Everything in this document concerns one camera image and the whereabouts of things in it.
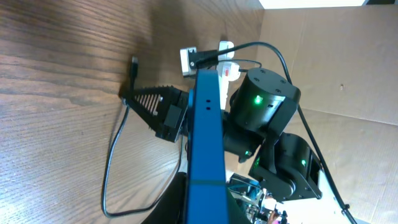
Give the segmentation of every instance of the black cable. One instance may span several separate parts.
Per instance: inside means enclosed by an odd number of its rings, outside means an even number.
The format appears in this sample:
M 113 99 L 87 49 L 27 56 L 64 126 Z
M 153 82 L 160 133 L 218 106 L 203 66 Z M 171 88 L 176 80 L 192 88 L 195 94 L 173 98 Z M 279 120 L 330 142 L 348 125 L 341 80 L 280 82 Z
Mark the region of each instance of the black cable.
M 206 63 L 206 62 L 210 61 L 212 58 L 217 57 L 219 55 L 227 54 L 227 53 L 234 52 L 236 50 L 240 50 L 240 49 L 243 49 L 243 48 L 246 48 L 246 47 L 250 47 L 250 46 L 254 46 L 254 45 L 260 45 L 260 46 L 263 46 L 263 47 L 267 47 L 267 48 L 271 49 L 272 51 L 274 51 L 274 53 L 279 57 L 279 60 L 280 60 L 280 62 L 282 64 L 282 67 L 284 69 L 287 81 L 290 84 L 293 85 L 292 79 L 290 78 L 289 71 L 287 69 L 287 65 L 286 65 L 285 59 L 283 58 L 281 52 L 279 52 L 279 50 L 276 47 L 274 47 L 273 45 L 265 43 L 265 42 L 250 42 L 250 43 L 242 44 L 242 45 L 230 48 L 230 49 L 219 51 L 217 53 L 214 53 L 214 54 L 208 56 L 207 58 L 204 58 L 204 59 L 201 59 L 201 60 L 197 61 L 197 65 L 201 64 L 201 63 Z M 297 110 L 298 110 L 300 118 L 301 118 L 301 120 L 302 120 L 302 122 L 304 124 L 305 130 L 307 131 L 308 135 L 310 136 L 310 139 L 311 139 L 311 142 L 312 142 L 312 144 L 313 144 L 313 146 L 315 148 L 315 151 L 318 154 L 319 160 L 321 161 L 321 164 L 323 166 L 323 170 L 325 171 L 326 179 L 328 180 L 328 182 L 330 184 L 331 191 L 335 195 L 336 201 L 338 202 L 339 206 L 342 209 L 341 212 L 346 215 L 346 217 L 348 218 L 348 220 L 352 224 L 356 224 L 356 221 L 355 221 L 354 217 L 348 211 L 349 206 L 344 204 L 344 201 L 341 198 L 341 196 L 340 196 L 340 194 L 339 194 L 339 192 L 337 190 L 336 184 L 333 181 L 333 178 L 331 177 L 331 174 L 330 174 L 329 168 L 328 168 L 328 166 L 326 164 L 326 161 L 323 158 L 321 150 L 319 149 L 319 146 L 318 146 L 318 144 L 317 144 L 317 142 L 316 142 L 316 140 L 315 140 L 315 138 L 314 138 L 314 136 L 313 136 L 313 134 L 311 132 L 310 126 L 308 125 L 307 121 L 305 120 L 305 117 L 304 117 L 303 111 L 301 110 L 300 105 L 298 106 Z
M 151 205 L 149 205 L 146 208 L 139 208 L 139 209 L 128 210 L 128 211 L 124 211 L 124 212 L 116 212 L 116 213 L 110 213 L 106 210 L 106 187 L 108 184 L 109 170 L 111 168 L 113 151 L 114 151 L 115 145 L 120 137 L 120 134 L 122 133 L 123 127 L 126 124 L 127 116 L 129 115 L 129 109 L 130 108 L 127 106 L 126 112 L 124 113 L 124 116 L 123 116 L 123 120 L 120 124 L 120 127 L 119 127 L 115 137 L 113 138 L 112 145 L 109 148 L 108 158 L 106 159 L 104 181 L 102 184 L 102 192 L 101 192 L 101 209 L 102 209 L 104 215 L 108 218 L 117 218 L 117 217 L 121 217 L 121 216 L 125 216 L 125 215 L 132 215 L 135 213 L 147 212 L 147 211 L 151 210 L 152 208 L 154 208 L 157 205 L 157 203 L 159 202 L 159 200 L 161 200 L 161 198 L 162 198 L 162 195 L 159 196 Z M 174 176 L 178 173 L 178 170 L 180 169 L 180 166 L 181 166 L 182 148 L 183 148 L 183 135 L 181 135 L 180 156 L 179 156 L 179 159 L 177 162 L 178 163 L 177 170 L 175 171 Z
M 239 88 L 235 90 L 235 92 L 232 94 L 231 98 L 229 99 L 229 106 L 232 106 L 232 104 L 235 100 L 236 94 L 238 94 L 238 90 L 239 90 Z
M 225 60 L 219 60 L 218 62 L 219 63 L 220 62 L 249 62 L 249 63 L 258 64 L 259 68 L 262 67 L 262 63 L 261 62 L 258 62 L 258 61 L 255 61 L 255 60 L 247 60 L 247 59 L 225 59 Z

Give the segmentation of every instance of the black wire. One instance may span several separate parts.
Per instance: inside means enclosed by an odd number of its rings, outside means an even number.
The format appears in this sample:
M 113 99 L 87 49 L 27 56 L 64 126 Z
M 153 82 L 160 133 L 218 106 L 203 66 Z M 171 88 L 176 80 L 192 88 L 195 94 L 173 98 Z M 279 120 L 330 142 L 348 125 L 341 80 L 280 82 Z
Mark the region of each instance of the black wire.
M 236 94 L 238 94 L 238 90 L 239 90 L 239 88 L 235 90 L 235 92 L 232 94 L 231 98 L 229 99 L 229 106 L 232 106 L 232 104 L 235 100 Z
M 283 58 L 281 52 L 279 52 L 279 50 L 276 47 L 274 47 L 273 45 L 265 43 L 265 42 L 250 42 L 250 43 L 242 44 L 242 45 L 230 48 L 230 49 L 219 51 L 217 53 L 214 53 L 214 54 L 208 56 L 207 58 L 204 58 L 204 59 L 201 59 L 201 60 L 197 61 L 197 65 L 201 64 L 201 63 L 206 63 L 206 62 L 210 61 L 211 58 L 217 57 L 219 55 L 227 54 L 227 53 L 230 53 L 230 52 L 234 52 L 236 50 L 240 50 L 240 49 L 243 49 L 243 48 L 246 48 L 246 47 L 250 47 L 250 46 L 255 46 L 255 45 L 260 45 L 260 46 L 263 46 L 263 47 L 267 47 L 267 48 L 271 49 L 272 51 L 274 51 L 274 53 L 279 57 L 279 60 L 280 60 L 280 62 L 282 64 L 282 67 L 284 69 L 287 81 L 290 84 L 293 85 L 292 79 L 290 78 L 289 71 L 287 69 L 287 65 L 286 65 L 285 59 Z M 304 124 L 305 130 L 307 131 L 308 135 L 310 136 L 310 139 L 311 139 L 311 142 L 312 142 L 312 144 L 313 144 L 313 146 L 315 148 L 315 151 L 318 154 L 319 160 L 321 161 L 321 164 L 323 166 L 323 170 L 325 171 L 326 179 L 328 180 L 328 182 L 330 184 L 331 191 L 335 195 L 336 201 L 338 202 L 339 206 L 342 209 L 341 212 L 346 215 L 346 217 L 348 218 L 348 220 L 352 224 L 356 224 L 356 221 L 353 218 L 352 214 L 350 214 L 350 212 L 348 211 L 349 206 L 344 204 L 344 201 L 341 198 L 341 196 L 340 196 L 340 194 L 339 194 L 339 192 L 337 190 L 336 184 L 333 181 L 333 178 L 331 177 L 331 174 L 330 174 L 329 168 L 328 168 L 328 166 L 326 164 L 326 161 L 323 158 L 321 150 L 319 149 L 319 146 L 318 146 L 318 144 L 317 144 L 317 142 L 316 142 L 316 140 L 315 140 L 315 138 L 314 138 L 314 136 L 313 136 L 313 134 L 311 132 L 311 129 L 310 129 L 310 126 L 307 123 L 307 120 L 305 120 L 305 117 L 304 117 L 303 111 L 301 110 L 300 105 L 298 106 L 297 110 L 298 110 L 300 118 L 301 118 L 301 120 L 302 120 L 302 122 Z
M 117 218 L 117 217 L 121 217 L 121 216 L 125 216 L 125 215 L 132 215 L 135 213 L 142 213 L 142 212 L 149 211 L 152 208 L 154 208 L 157 205 L 157 203 L 159 202 L 159 200 L 161 200 L 161 198 L 162 198 L 162 195 L 159 196 L 151 205 L 149 205 L 146 208 L 139 208 L 139 209 L 128 210 L 128 211 L 124 211 L 124 212 L 116 212 L 116 213 L 110 213 L 106 210 L 106 187 L 108 184 L 109 170 L 111 168 L 113 151 L 114 151 L 115 145 L 120 137 L 120 134 L 122 133 L 123 127 L 126 124 L 127 116 L 129 115 L 129 109 L 130 108 L 127 106 L 126 112 L 124 113 L 124 116 L 123 116 L 123 120 L 120 124 L 120 127 L 119 127 L 115 137 L 113 138 L 112 145 L 109 148 L 108 158 L 106 159 L 104 181 L 102 184 L 102 192 L 101 192 L 101 209 L 102 209 L 104 215 L 108 218 Z M 178 173 L 178 170 L 180 169 L 180 166 L 181 166 L 182 148 L 183 148 L 183 135 L 181 135 L 180 156 L 178 159 L 177 170 L 175 171 L 174 176 Z
M 219 60 L 218 62 L 249 62 L 249 63 L 256 63 L 259 65 L 259 68 L 262 67 L 262 63 L 255 61 L 255 60 L 247 60 L 247 59 L 225 59 L 225 60 Z

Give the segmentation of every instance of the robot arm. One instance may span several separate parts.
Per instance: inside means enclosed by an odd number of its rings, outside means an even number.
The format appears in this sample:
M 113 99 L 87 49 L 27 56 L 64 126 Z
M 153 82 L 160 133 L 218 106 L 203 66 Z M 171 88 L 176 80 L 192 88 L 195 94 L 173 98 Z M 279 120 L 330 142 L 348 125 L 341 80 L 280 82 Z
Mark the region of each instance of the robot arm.
M 222 111 L 220 73 L 206 68 L 218 65 L 220 55 L 253 45 L 268 47 L 278 55 L 286 79 L 264 68 L 252 68 L 231 97 L 230 112 Z M 172 86 L 131 88 L 122 93 L 122 98 L 158 138 L 175 142 L 179 134 L 188 136 L 186 223 L 228 223 L 223 152 L 232 152 L 244 162 L 259 146 L 249 175 L 283 205 L 289 218 L 295 216 L 298 203 L 310 208 L 322 202 L 327 212 L 342 214 L 339 223 L 356 223 L 303 117 L 300 90 L 293 86 L 283 56 L 274 46 L 252 42 L 205 52 L 191 47 L 182 49 L 180 56 L 183 75 L 196 78 L 194 90 L 185 93 Z M 319 158 L 304 139 L 283 132 L 297 110 Z M 206 209 L 209 202 L 217 210 Z

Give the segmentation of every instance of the electronic component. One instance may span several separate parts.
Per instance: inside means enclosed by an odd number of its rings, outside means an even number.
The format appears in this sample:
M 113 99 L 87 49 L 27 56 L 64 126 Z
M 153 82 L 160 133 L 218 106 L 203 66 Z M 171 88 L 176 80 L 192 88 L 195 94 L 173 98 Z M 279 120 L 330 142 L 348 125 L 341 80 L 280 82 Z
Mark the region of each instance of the electronic component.
M 267 47 L 277 54 L 286 79 L 273 71 L 261 68 L 259 62 L 226 59 L 254 62 L 260 67 L 244 70 L 247 75 L 239 89 L 231 96 L 230 112 L 221 112 L 219 74 L 216 70 L 205 69 L 218 65 L 220 55 L 228 55 L 235 50 L 253 45 Z M 197 79 L 194 90 L 186 93 L 172 86 L 143 90 L 131 88 L 122 94 L 122 98 L 128 107 L 149 124 L 157 137 L 175 142 L 179 134 L 188 136 L 187 201 L 185 207 L 181 208 L 187 223 L 234 221 L 231 219 L 230 206 L 225 203 L 229 201 L 230 196 L 224 181 L 223 151 L 237 154 L 239 161 L 244 162 L 254 155 L 258 147 L 260 147 L 259 152 L 249 175 L 256 179 L 268 194 L 272 194 L 274 199 L 278 202 L 311 200 L 311 198 L 318 200 L 323 197 L 320 189 L 322 187 L 323 190 L 331 192 L 335 198 L 331 202 L 328 194 L 327 200 L 324 201 L 339 206 L 346 220 L 356 223 L 348 211 L 348 205 L 343 203 L 336 189 L 326 162 L 299 107 L 300 90 L 293 86 L 286 62 L 274 46 L 263 42 L 251 42 L 227 47 L 224 50 L 204 52 L 197 52 L 195 47 L 190 47 L 182 49 L 180 56 L 183 76 Z M 296 111 L 303 121 L 319 159 L 304 139 L 283 132 Z M 111 155 L 127 114 L 128 108 L 112 143 L 104 176 L 103 211 L 111 218 L 147 211 L 160 200 L 158 198 L 148 208 L 114 214 L 109 214 L 105 209 Z M 215 205 L 217 211 L 207 210 L 206 204 L 209 201 Z M 206 215 L 202 214 L 201 208 L 206 210 Z M 286 218 L 287 214 L 284 213 L 283 222 L 287 222 Z
M 231 41 L 220 41 L 218 50 L 226 50 L 233 47 L 234 44 Z M 220 105 L 222 110 L 225 110 L 229 82 L 237 80 L 241 75 L 239 64 L 231 60 L 234 57 L 234 53 L 235 52 L 230 52 L 218 56 L 219 62 L 216 70 L 220 78 L 218 82 L 220 84 Z

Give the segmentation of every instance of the green led light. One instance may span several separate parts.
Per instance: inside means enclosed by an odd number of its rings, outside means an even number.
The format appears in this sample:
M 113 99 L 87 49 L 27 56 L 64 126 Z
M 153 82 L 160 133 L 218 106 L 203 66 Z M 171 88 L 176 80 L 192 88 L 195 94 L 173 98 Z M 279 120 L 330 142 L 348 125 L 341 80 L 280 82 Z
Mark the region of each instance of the green led light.
M 256 168 L 257 166 L 259 166 L 260 163 L 260 158 L 257 158 L 257 160 L 254 163 L 254 168 Z
M 257 95 L 254 99 L 254 103 L 259 105 L 262 102 L 262 97 Z

